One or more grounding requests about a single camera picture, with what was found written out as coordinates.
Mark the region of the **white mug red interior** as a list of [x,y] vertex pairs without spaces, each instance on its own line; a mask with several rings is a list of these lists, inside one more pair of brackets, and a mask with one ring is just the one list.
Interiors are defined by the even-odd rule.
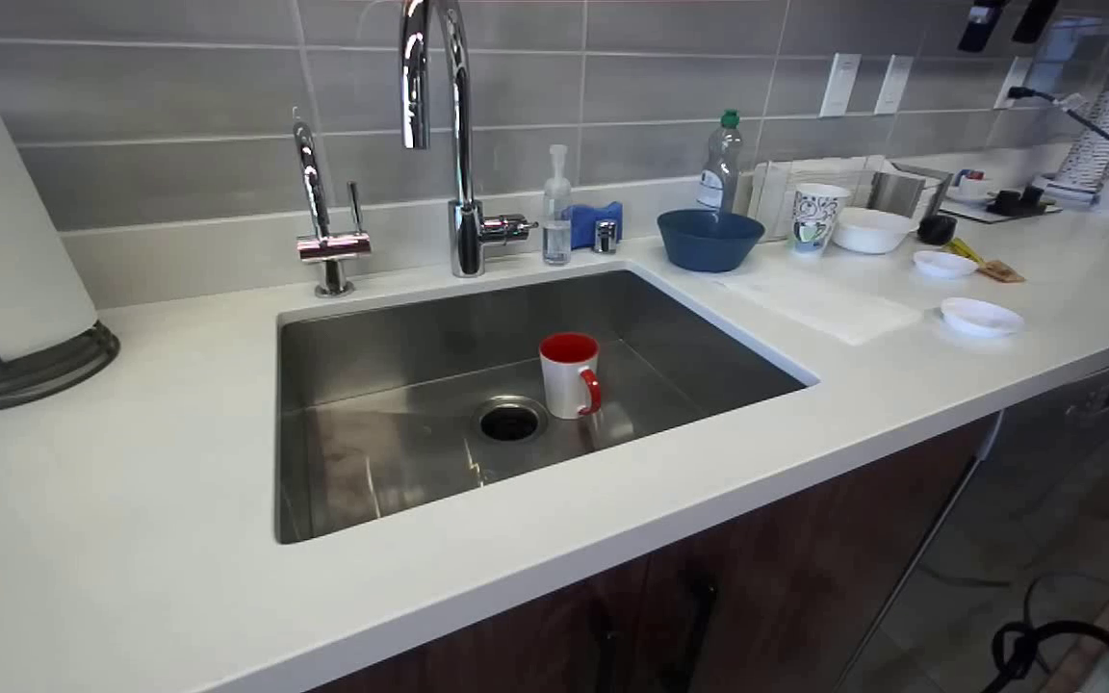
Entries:
[[585,333],[553,333],[540,345],[542,398],[553,420],[581,420],[604,404],[601,348]]

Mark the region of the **white patterned mug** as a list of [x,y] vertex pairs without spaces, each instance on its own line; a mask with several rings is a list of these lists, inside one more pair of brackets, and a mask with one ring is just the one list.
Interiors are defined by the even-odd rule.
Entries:
[[795,184],[790,217],[790,250],[804,257],[823,253],[840,229],[844,206],[845,206],[844,184],[817,184],[817,182]]

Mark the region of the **blue sponge holder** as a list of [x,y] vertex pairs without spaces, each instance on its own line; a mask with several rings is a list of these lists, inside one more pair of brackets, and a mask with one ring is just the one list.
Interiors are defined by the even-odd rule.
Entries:
[[624,206],[574,206],[569,210],[569,248],[591,253],[614,253],[624,241]]

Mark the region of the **clear soap dispenser bottle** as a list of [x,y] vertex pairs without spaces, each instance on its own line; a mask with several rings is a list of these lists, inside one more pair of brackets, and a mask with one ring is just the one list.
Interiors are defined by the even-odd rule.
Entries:
[[569,262],[569,182],[565,182],[565,144],[551,148],[551,178],[542,184],[542,262]]

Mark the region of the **tall chrome kitchen faucet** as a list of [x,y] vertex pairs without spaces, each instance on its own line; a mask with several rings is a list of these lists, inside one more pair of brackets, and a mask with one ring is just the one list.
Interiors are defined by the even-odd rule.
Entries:
[[426,46],[441,35],[447,67],[447,117],[451,117],[451,269],[472,279],[481,269],[483,244],[523,241],[529,223],[523,217],[487,217],[472,198],[470,173],[470,42],[456,0],[404,0],[401,12],[401,144],[406,149],[431,148],[431,89]]

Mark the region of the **stainless steel sink basin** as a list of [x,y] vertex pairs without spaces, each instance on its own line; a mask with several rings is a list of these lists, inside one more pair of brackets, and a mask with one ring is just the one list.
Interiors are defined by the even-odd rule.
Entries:
[[[542,398],[553,333],[601,345],[587,429]],[[795,389],[628,269],[286,319],[271,531],[304,545]]]

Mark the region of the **blue plastic bowl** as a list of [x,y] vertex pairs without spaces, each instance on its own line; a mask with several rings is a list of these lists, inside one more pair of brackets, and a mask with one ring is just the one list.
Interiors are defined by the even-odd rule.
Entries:
[[675,210],[657,217],[666,257],[694,275],[730,275],[766,235],[766,229],[737,211]]

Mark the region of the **green cap dish soap bottle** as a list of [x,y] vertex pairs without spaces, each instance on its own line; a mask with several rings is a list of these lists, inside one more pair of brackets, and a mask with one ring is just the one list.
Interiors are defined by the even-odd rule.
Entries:
[[703,210],[718,210],[718,211],[730,210],[737,148],[743,148],[737,111],[728,108],[716,130],[707,135],[707,153],[703,153],[701,182],[698,182],[698,202]]

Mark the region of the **small chrome water tap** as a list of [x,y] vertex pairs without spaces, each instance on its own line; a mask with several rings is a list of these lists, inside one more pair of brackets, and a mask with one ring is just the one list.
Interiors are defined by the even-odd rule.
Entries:
[[304,210],[309,210],[309,223],[310,223],[310,233],[295,241],[295,257],[320,268],[320,283],[315,283],[320,296],[343,296],[349,288],[349,283],[343,279],[343,262],[369,253],[369,233],[364,229],[352,229],[352,233],[331,229],[315,135],[304,120],[293,124],[293,148],[295,148],[298,191],[304,191]]

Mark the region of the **white cutting mat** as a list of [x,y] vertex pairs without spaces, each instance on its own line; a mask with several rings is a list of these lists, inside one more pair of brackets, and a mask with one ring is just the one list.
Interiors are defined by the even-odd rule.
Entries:
[[916,311],[882,296],[850,293],[820,275],[754,275],[734,293],[781,319],[820,333],[845,348],[867,348],[916,324]]

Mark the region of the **large white bowl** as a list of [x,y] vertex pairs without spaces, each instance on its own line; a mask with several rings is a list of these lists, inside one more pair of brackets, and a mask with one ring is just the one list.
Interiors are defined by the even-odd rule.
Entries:
[[844,210],[835,248],[850,253],[894,253],[913,235],[913,221],[876,210]]

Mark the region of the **dark wooden cabinet front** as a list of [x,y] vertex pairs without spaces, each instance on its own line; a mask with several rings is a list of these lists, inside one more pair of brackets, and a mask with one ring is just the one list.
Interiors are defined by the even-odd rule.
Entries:
[[953,429],[315,693],[817,693],[980,438]]

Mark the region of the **black paper towel holder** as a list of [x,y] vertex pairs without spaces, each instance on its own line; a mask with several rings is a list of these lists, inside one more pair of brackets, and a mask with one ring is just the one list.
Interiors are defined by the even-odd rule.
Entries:
[[119,337],[69,262],[0,283],[0,414],[88,383],[115,356]]

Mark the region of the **dishwasher front panel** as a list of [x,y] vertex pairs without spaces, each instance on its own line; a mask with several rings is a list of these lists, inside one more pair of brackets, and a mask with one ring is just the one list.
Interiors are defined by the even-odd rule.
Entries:
[[1109,373],[1012,404],[840,693],[980,693],[993,636],[1109,611]]

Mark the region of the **white wall outlet plate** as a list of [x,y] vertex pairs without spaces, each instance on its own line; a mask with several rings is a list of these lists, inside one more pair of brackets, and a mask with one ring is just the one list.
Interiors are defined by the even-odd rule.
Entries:
[[832,56],[820,117],[845,117],[863,56]]

